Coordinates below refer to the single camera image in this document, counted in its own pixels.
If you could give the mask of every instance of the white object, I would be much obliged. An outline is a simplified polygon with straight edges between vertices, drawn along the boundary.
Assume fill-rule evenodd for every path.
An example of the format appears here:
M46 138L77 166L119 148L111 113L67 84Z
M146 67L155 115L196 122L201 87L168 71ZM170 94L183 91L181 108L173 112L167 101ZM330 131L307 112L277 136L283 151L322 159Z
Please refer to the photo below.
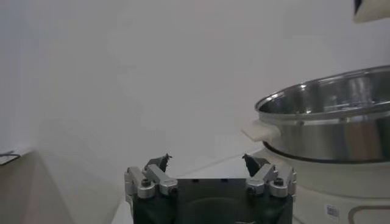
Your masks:
M275 125L267 124L260 120L252 121L242 131L253 142L272 142L280 137L280 131Z
M353 20L356 23L363 23L388 17L390 17L389 0L363 0Z
M288 163L298 173L294 216L304 224L385 224L390 220L390 163L321 164L262 150L255 156Z

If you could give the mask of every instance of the metal bracket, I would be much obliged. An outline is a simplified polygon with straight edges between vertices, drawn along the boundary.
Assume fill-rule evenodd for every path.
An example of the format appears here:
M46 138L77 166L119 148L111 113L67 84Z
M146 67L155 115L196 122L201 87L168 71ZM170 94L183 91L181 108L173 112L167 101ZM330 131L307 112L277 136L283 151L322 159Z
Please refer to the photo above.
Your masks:
M284 198L287 195L296 197L297 173L291 166L283 166L278 177L269 183L271 195Z
M131 197L147 199L155 195L155 183L148 180L137 167L127 168L124 174L126 200L130 203Z
M253 177L246 179L246 191L253 195L261 195L264 193L265 185L274 180L277 174L275 165L264 164Z
M177 180L167 176L158 166L151 164L145 167L145 175L160 185L160 192L166 196L177 195Z

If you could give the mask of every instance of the black cable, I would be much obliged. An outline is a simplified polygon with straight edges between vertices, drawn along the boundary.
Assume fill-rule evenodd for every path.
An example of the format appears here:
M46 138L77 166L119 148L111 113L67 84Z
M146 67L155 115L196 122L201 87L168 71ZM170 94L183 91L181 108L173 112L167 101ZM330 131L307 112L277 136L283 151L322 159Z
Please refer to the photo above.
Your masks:
M8 164L8 163L11 163L12 161L14 161L14 160L20 158L20 155L19 155L19 154L14 154L14 153L0 154L0 157L6 157L6 156L13 156L13 158L10 159L10 160L8 160L8 161L5 162L5 163L1 163L0 166L4 166L4 165L6 165L6 164Z

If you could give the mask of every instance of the pot rim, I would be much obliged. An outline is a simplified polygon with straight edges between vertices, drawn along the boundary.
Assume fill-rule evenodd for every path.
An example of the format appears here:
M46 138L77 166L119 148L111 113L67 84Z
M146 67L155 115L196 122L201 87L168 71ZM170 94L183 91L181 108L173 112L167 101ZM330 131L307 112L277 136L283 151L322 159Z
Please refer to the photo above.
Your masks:
M352 77L361 77L364 75L369 74L375 74L379 72L384 71L390 71L390 65L386 66L379 66L379 67L373 67L373 68L366 68L366 69L359 69L356 71L350 71L345 72L341 74L331 75L324 78L314 79L307 82L299 83L287 88L284 88L280 91L274 92L261 100L259 100L255 104L255 110L259 113L259 116L261 118L264 118L267 120L280 120L280 121L324 121L324 120L330 120L335 119L333 123L340 123L345 122L343 118L347 117L359 117L356 118L355 121L362 121L367 119L372 119L372 114L376 119L380 117L386 117L389 116L390 113L387 113L390 111L390 101L383 102L383 103L375 103L370 107L364 107L364 108L350 108L346 110L338 110L338 111L329 111L329 112L320 112L320 113L300 113L300 114L280 114L280 113L268 113L261 111L261 107L265 105L266 103L272 101L275 98L278 98L280 96L283 96L285 91L297 89L297 88L304 88L307 86L310 86L314 83L325 83L325 82L331 82L335 80L341 80L345 78L352 78Z

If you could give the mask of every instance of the metal rim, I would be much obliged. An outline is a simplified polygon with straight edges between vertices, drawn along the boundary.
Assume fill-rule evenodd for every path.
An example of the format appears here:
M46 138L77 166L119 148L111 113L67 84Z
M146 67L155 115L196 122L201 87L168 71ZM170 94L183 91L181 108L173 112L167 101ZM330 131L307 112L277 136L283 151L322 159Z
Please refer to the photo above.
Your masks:
M295 156L292 154L288 154L285 152L282 152L278 149L275 149L273 146L271 146L268 142L263 142L264 147L266 149L270 150L271 152L278 154L280 156L299 160L299 161L305 161L310 163L323 163L323 164L372 164L372 163L386 163L390 162L388 159L367 159L367 160L346 160L346 159L314 159L314 158L307 158L307 157L301 157L301 156Z
M298 120L298 121L310 121L310 120L327 120L327 119L339 119L341 117L354 117L354 116L361 116L362 114L369 114L369 113L381 113L385 111L390 110L390 102L386 103L378 103L376 105L373 105L369 108L354 108L354 109L348 109L348 110L342 110L342 111L331 111L331 112L321 112L321 113L311 113L311 114L277 114L277 113L267 113L264 111L261 111L260 108L266 104L267 102L271 101L272 99L278 98L282 96L282 92L287 91L289 89L294 89L299 87L300 85L307 85L310 86L313 83L324 83L324 82L330 82L334 80L340 80L344 79L346 77L354 77L354 76L360 76L362 74L372 74L375 72L383 72L383 71L390 71L390 66L380 66L375 68L367 68L367 69L360 69L356 71L351 72L345 72L342 74L336 74L332 76L328 76L325 78L310 80L307 82L299 83L287 88L284 88L280 91L277 91L273 94L270 94L261 100L259 100L256 105L255 109L257 112L259 112L259 115L261 117L265 117L268 119L276 119L276 120Z

